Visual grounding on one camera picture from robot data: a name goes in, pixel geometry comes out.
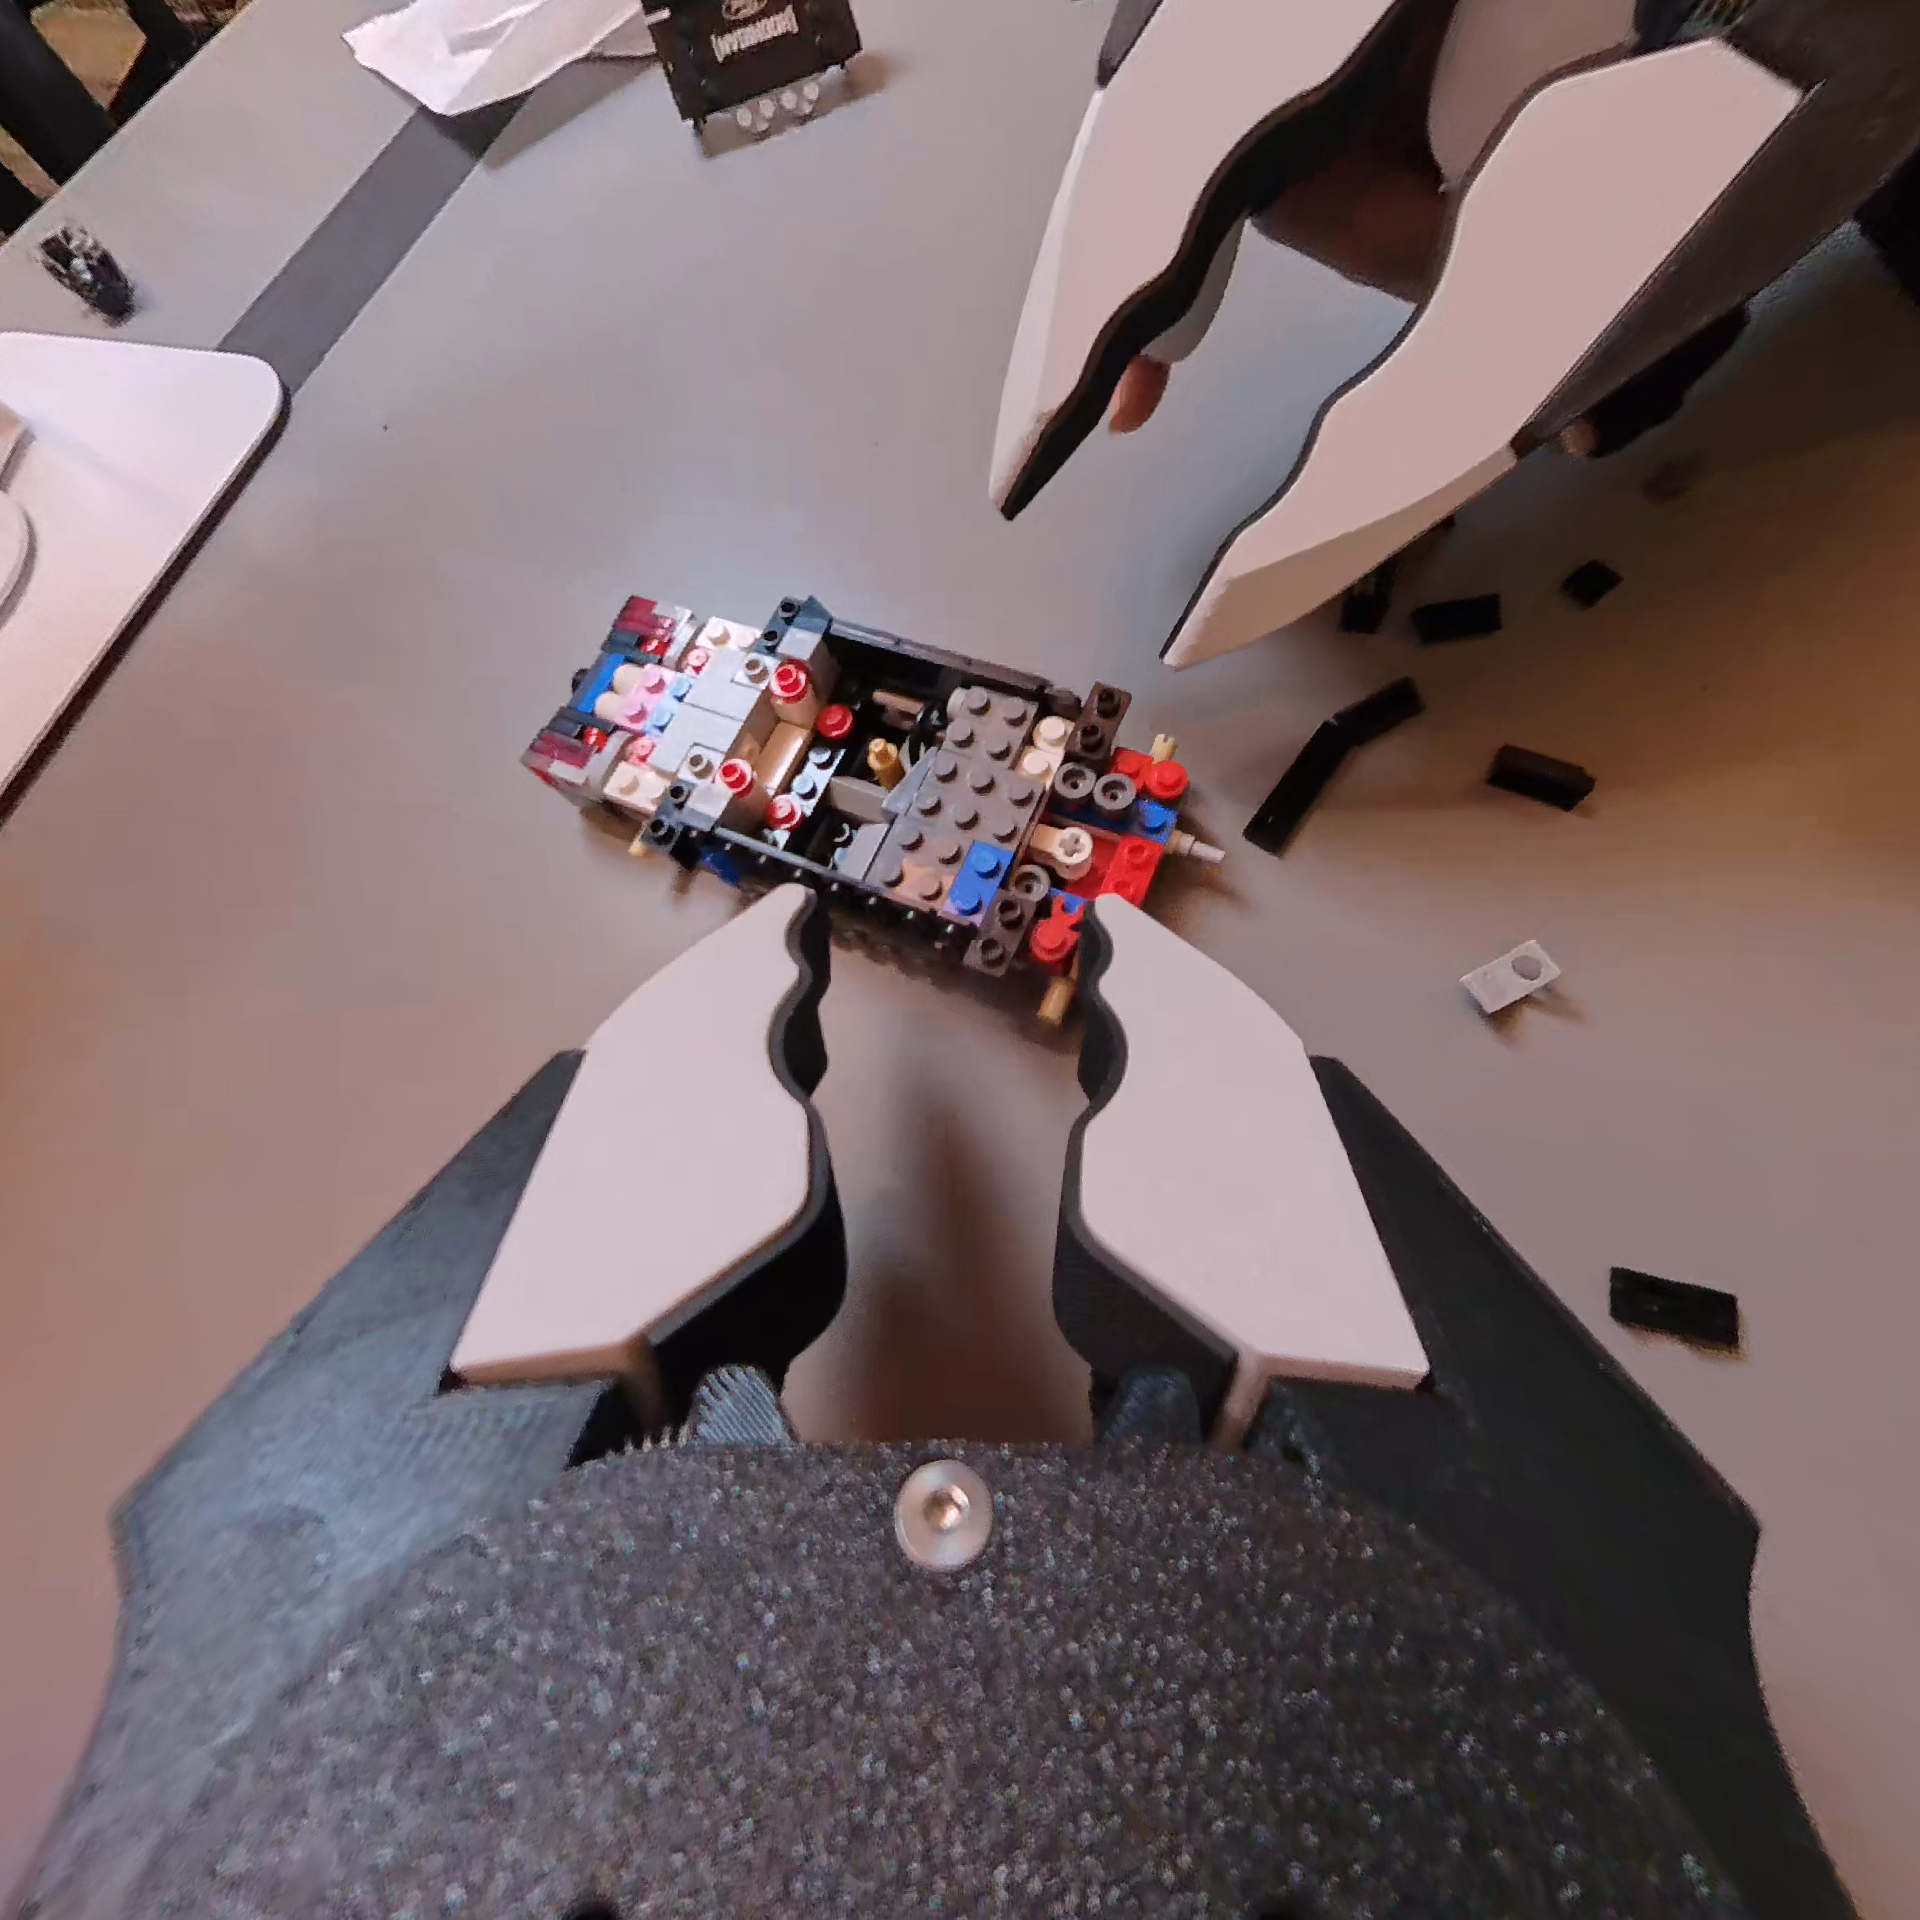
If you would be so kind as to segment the white book stand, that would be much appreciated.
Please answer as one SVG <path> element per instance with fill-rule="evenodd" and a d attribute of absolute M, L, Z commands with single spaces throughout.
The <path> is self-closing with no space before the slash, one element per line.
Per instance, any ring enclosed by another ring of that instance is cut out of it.
<path fill-rule="evenodd" d="M 7 330 L 3 785 L 223 513 L 286 413 L 239 352 Z"/>

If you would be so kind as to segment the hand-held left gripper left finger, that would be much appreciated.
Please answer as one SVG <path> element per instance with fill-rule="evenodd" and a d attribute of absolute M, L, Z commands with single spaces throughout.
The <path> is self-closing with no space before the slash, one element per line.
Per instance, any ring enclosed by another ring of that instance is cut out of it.
<path fill-rule="evenodd" d="M 468 1385 L 781 1380 L 847 1245 L 826 1128 L 826 900 L 779 884 L 589 1035 L 451 1372 Z"/>

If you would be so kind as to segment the flat black lego plate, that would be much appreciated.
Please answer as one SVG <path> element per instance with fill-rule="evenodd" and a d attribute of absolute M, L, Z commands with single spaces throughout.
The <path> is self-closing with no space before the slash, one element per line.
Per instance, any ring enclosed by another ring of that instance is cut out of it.
<path fill-rule="evenodd" d="M 1733 1291 L 1611 1266 L 1606 1308 L 1615 1324 L 1677 1337 L 1717 1354 L 1740 1354 L 1742 1308 Z"/>

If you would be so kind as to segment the black stickered lego panel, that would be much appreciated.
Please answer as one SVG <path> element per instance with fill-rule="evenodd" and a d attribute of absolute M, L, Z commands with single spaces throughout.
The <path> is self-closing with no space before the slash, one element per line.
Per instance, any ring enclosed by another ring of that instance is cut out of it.
<path fill-rule="evenodd" d="M 709 159 L 810 127 L 858 91 L 850 2 L 646 2 L 640 20 Z"/>

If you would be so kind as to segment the long black lego plate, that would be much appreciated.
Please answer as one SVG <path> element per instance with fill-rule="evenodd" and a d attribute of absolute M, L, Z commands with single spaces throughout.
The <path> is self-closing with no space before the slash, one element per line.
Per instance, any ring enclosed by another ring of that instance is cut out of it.
<path fill-rule="evenodd" d="M 1319 805 L 1350 749 L 1347 729 L 1322 723 L 1274 789 L 1264 795 L 1242 836 L 1261 852 L 1284 852 L 1288 840 Z"/>

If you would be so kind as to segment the lego car model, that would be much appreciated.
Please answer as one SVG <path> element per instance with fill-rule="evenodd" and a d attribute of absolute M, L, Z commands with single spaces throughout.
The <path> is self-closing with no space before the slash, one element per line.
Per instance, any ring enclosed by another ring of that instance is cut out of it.
<path fill-rule="evenodd" d="M 1176 744 L 1119 744 L 1131 703 L 816 597 L 756 626 L 630 597 L 519 761 L 635 857 L 742 897 L 798 882 L 852 945 L 1030 975 L 1060 1024 L 1088 904 L 1144 906 L 1175 859 L 1224 859 L 1183 821 Z"/>

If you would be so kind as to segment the white paper bag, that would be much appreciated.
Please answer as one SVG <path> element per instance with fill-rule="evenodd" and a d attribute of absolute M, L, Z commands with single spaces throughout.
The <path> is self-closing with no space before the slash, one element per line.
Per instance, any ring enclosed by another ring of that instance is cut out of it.
<path fill-rule="evenodd" d="M 363 68 L 440 117 L 519 98 L 589 57 L 655 56 L 640 2 L 414 2 L 342 39 Z"/>

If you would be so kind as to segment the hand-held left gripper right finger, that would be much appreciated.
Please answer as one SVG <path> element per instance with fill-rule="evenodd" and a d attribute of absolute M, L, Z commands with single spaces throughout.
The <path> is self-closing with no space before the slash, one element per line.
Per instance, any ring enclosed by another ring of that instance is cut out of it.
<path fill-rule="evenodd" d="M 1428 1356 L 1308 1047 L 1115 897 L 1082 921 L 1085 1033 L 1054 1312 L 1104 1409 L 1182 1376 L 1238 1442 L 1275 1378 L 1413 1389 Z"/>

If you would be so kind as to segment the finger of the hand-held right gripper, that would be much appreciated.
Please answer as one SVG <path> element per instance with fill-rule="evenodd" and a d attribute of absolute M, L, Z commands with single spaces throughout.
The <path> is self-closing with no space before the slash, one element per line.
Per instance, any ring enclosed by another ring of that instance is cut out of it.
<path fill-rule="evenodd" d="M 1104 417 L 1119 372 L 1197 304 L 1352 68 L 1390 68 L 1387 2 L 1118 5 L 1046 215 L 1006 370 L 995 507 L 1018 517 Z"/>
<path fill-rule="evenodd" d="M 1426 304 L 1316 419 L 1164 661 L 1286 626 L 1510 471 L 1520 433 L 1800 103 L 1727 39 L 1539 87 L 1466 184 Z"/>

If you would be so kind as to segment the person's right hand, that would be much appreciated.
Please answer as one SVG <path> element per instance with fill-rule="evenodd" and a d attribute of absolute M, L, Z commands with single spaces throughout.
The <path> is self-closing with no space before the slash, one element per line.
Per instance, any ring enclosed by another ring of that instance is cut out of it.
<path fill-rule="evenodd" d="M 1252 217 L 1261 240 L 1334 276 L 1414 304 L 1434 285 L 1450 223 L 1423 123 L 1371 133 Z"/>

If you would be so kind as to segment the tiny black lego part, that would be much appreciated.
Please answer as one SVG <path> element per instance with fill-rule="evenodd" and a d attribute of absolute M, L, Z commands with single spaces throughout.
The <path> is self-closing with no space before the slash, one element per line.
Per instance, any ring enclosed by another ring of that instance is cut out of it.
<path fill-rule="evenodd" d="M 39 263 L 62 288 L 110 325 L 127 323 L 138 311 L 138 290 L 116 257 L 88 232 L 64 225 L 39 243 Z"/>

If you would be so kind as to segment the small grey lego tile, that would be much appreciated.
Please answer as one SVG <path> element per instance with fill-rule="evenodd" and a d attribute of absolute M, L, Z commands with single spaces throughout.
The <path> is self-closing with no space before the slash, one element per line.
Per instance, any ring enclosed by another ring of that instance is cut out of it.
<path fill-rule="evenodd" d="M 1560 967 L 1539 943 L 1525 943 L 1466 975 L 1458 985 L 1483 1017 L 1499 1017 L 1523 1002 L 1547 992 Z"/>

